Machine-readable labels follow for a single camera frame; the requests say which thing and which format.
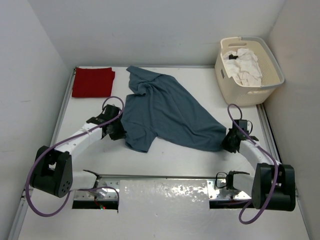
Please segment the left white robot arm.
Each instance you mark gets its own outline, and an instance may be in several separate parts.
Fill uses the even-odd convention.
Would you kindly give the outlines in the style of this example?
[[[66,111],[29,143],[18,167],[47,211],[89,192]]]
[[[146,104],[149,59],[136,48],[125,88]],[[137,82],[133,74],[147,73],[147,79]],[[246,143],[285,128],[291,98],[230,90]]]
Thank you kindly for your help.
[[[58,198],[64,197],[71,190],[92,189],[97,176],[85,171],[74,172],[73,165],[85,149],[107,135],[112,140],[125,138],[126,131],[121,117],[121,109],[108,104],[98,116],[88,119],[69,138],[56,143],[52,148],[39,148],[29,185]]]

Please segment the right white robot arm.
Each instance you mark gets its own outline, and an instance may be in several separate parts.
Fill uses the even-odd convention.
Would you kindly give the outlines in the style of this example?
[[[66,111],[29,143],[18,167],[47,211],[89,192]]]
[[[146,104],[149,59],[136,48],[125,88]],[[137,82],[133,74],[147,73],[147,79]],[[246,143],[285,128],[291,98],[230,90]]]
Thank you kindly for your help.
[[[229,153],[239,153],[255,168],[254,176],[244,171],[226,174],[225,188],[243,191],[255,209],[292,212],[296,207],[295,170],[289,164],[272,160],[255,136],[247,138],[248,121],[236,119],[221,145]]]

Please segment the blue t shirt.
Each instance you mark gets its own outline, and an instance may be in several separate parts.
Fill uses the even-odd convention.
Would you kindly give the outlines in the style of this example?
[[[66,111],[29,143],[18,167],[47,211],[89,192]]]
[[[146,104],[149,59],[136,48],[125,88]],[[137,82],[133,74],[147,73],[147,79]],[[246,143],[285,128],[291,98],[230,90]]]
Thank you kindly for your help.
[[[121,123],[125,144],[146,153],[155,138],[200,151],[218,152],[226,136],[219,123],[173,76],[129,66]]]

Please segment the red t shirt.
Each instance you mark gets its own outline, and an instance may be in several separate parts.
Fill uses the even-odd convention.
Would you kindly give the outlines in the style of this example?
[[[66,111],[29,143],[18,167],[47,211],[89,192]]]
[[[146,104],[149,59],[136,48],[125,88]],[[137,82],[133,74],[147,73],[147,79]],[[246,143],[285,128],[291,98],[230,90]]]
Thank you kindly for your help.
[[[111,96],[116,73],[108,68],[80,68],[75,70],[73,98],[107,98]]]

